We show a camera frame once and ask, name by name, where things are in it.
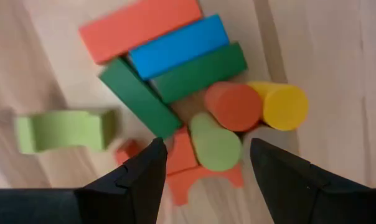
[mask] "cylinder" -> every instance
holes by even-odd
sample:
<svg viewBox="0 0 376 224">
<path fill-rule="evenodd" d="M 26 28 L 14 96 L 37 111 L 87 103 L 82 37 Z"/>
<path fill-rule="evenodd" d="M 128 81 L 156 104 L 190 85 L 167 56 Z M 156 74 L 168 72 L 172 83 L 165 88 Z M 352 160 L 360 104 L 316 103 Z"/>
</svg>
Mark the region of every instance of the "cylinder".
<svg viewBox="0 0 376 224">
<path fill-rule="evenodd" d="M 296 86 L 270 82 L 249 82 L 263 100 L 262 120 L 280 131 L 296 129 L 306 119 L 308 99 Z"/>
<path fill-rule="evenodd" d="M 210 114 L 195 115 L 190 132 L 197 159 L 206 169 L 225 171 L 239 161 L 242 144 L 238 136 L 219 126 Z"/>
<path fill-rule="evenodd" d="M 261 118 L 262 105 L 258 93 L 250 86 L 217 82 L 205 95 L 206 108 L 215 119 L 231 131 L 247 131 Z"/>
</svg>

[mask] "yellow block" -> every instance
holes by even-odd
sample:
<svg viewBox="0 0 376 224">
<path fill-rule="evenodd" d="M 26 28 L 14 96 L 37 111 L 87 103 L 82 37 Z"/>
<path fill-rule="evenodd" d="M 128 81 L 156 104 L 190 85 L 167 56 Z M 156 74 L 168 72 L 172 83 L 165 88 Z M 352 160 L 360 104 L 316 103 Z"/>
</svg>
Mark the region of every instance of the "yellow block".
<svg viewBox="0 0 376 224">
<path fill-rule="evenodd" d="M 263 121 L 272 128 L 289 131 L 306 119 L 308 99 L 296 86 L 271 82 L 248 82 L 263 100 Z"/>
</svg>

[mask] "blue rectangular block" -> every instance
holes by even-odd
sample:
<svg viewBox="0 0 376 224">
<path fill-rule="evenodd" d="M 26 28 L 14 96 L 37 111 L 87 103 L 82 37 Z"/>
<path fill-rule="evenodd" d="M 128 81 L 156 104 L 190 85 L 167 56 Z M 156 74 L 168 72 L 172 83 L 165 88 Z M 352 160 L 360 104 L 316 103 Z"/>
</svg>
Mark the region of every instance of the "blue rectangular block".
<svg viewBox="0 0 376 224">
<path fill-rule="evenodd" d="M 220 16 L 214 15 L 140 46 L 130 57 L 139 76 L 148 80 L 228 44 Z"/>
</svg>

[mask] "toy block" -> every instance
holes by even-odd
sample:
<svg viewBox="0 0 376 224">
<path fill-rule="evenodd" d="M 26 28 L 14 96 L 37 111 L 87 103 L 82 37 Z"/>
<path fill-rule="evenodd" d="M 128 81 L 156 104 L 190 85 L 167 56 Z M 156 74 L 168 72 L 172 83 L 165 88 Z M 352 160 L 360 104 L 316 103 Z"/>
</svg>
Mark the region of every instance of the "toy block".
<svg viewBox="0 0 376 224">
<path fill-rule="evenodd" d="M 308 99 L 301 89 L 288 84 L 249 82 L 263 100 L 262 120 L 280 131 L 296 129 L 306 119 Z"/>
<path fill-rule="evenodd" d="M 123 165 L 128 159 L 134 157 L 141 152 L 140 147 L 134 139 L 129 139 L 123 143 L 115 152 L 116 162 L 118 166 Z"/>
<path fill-rule="evenodd" d="M 103 151 L 116 136 L 116 111 L 51 111 L 18 116 L 15 120 L 20 151 L 33 154 L 68 146 Z"/>
<path fill-rule="evenodd" d="M 220 127 L 208 113 L 196 114 L 189 128 L 196 157 L 206 169 L 225 171 L 239 161 L 242 144 L 238 136 Z"/>
<path fill-rule="evenodd" d="M 148 80 L 228 44 L 220 16 L 214 15 L 133 49 L 130 57 L 139 76 Z"/>
<path fill-rule="evenodd" d="M 172 103 L 246 69 L 242 49 L 234 43 L 163 73 L 152 79 L 151 84 L 163 102 Z"/>
<path fill-rule="evenodd" d="M 94 61 L 103 64 L 201 17 L 196 0 L 140 0 L 79 31 Z"/>
<path fill-rule="evenodd" d="M 243 187 L 243 178 L 240 164 L 223 172 L 214 172 L 205 167 L 198 166 L 176 174 L 168 175 L 166 182 L 169 184 L 173 202 L 177 206 L 188 203 L 190 187 L 199 179 L 219 176 L 228 179 L 235 188 Z"/>
<path fill-rule="evenodd" d="M 215 119 L 231 131 L 247 131 L 259 121 L 261 98 L 248 85 L 217 82 L 207 89 L 206 108 Z"/>
<path fill-rule="evenodd" d="M 198 163 L 196 162 L 188 128 L 183 127 L 174 134 L 174 145 L 167 158 L 166 172 L 168 175 L 196 166 L 198 166 Z"/>
<path fill-rule="evenodd" d="M 114 59 L 101 81 L 158 137 L 166 139 L 182 124 L 122 59 Z"/>
</svg>

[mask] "red block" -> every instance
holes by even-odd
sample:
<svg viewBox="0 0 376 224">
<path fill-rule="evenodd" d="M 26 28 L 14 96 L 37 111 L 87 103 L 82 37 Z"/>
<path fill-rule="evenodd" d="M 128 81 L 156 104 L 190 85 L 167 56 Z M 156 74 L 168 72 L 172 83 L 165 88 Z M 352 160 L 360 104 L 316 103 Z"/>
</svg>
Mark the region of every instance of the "red block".
<svg viewBox="0 0 376 224">
<path fill-rule="evenodd" d="M 201 17 L 196 0 L 140 0 L 79 30 L 94 61 L 102 64 Z"/>
<path fill-rule="evenodd" d="M 210 176 L 221 176 L 227 178 L 235 188 L 243 187 L 240 164 L 223 172 L 214 172 L 202 166 L 197 166 L 193 169 L 184 170 L 167 176 L 166 182 L 170 186 L 174 204 L 177 206 L 187 204 L 188 193 L 191 185 L 193 185 L 196 180 Z"/>
<path fill-rule="evenodd" d="M 139 152 L 141 152 L 141 149 L 137 142 L 134 139 L 129 139 L 115 152 L 116 162 L 121 166 L 124 162 L 137 155 Z"/>
<path fill-rule="evenodd" d="M 166 165 L 167 174 L 198 166 L 187 127 L 174 134 L 173 149 L 169 153 Z"/>
</svg>

